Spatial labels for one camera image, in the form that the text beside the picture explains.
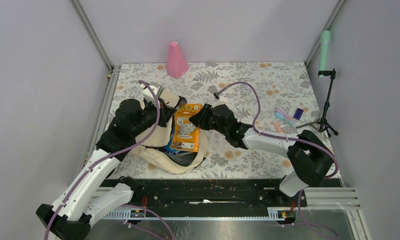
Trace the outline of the orange paperback book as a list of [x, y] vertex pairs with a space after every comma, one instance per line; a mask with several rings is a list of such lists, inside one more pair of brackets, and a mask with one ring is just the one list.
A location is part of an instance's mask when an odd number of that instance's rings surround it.
[[174, 133], [170, 149], [183, 152], [198, 152], [200, 129], [190, 122], [190, 117], [199, 113], [202, 104], [190, 103], [179, 107], [174, 114]]

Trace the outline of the dark blue treehouse book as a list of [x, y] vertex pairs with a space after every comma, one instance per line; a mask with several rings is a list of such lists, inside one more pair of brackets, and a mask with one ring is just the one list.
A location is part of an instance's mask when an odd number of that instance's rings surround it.
[[180, 149], [173, 149], [173, 148], [171, 148], [170, 145], [164, 146], [163, 152], [167, 153], [167, 154], [170, 154], [170, 155], [179, 155], [179, 154], [186, 153], [186, 151], [183, 151], [183, 150], [180, 150]]

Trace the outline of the beige canvas backpack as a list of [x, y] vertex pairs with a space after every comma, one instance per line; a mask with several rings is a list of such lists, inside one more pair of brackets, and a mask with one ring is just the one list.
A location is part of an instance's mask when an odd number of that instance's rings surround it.
[[[183, 97], [164, 91], [160, 98], [175, 107], [178, 99]], [[127, 155], [123, 149], [131, 147], [130, 153], [172, 174], [183, 174], [201, 165], [209, 147], [206, 135], [200, 132], [198, 152], [187, 151], [178, 155], [164, 153], [164, 146], [170, 145], [173, 137], [174, 115], [167, 127], [160, 127], [159, 114], [160, 110], [151, 102], [133, 98], [121, 101], [96, 148], [110, 154], [116, 153], [115, 157], [122, 161]]]

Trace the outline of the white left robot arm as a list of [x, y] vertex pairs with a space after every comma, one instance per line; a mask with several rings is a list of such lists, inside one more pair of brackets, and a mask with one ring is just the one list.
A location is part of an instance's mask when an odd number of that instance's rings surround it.
[[125, 203], [135, 206], [142, 201], [141, 185], [127, 177], [90, 203], [96, 189], [128, 153], [170, 173], [185, 172], [187, 167], [165, 152], [174, 114], [185, 104], [181, 96], [123, 100], [75, 180], [52, 204], [38, 207], [36, 214], [46, 227], [44, 238], [53, 235], [62, 240], [83, 240], [104, 215]]

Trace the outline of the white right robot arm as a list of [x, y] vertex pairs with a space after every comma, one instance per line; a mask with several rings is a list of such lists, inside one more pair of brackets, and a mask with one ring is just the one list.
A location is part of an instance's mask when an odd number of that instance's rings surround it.
[[261, 150], [289, 159], [293, 171], [282, 179], [274, 193], [281, 206], [289, 205], [302, 189], [321, 186], [334, 165], [333, 154], [313, 132], [303, 130], [298, 135], [284, 135], [259, 131], [238, 121], [225, 104], [206, 104], [189, 121], [202, 130], [219, 132], [235, 148]]

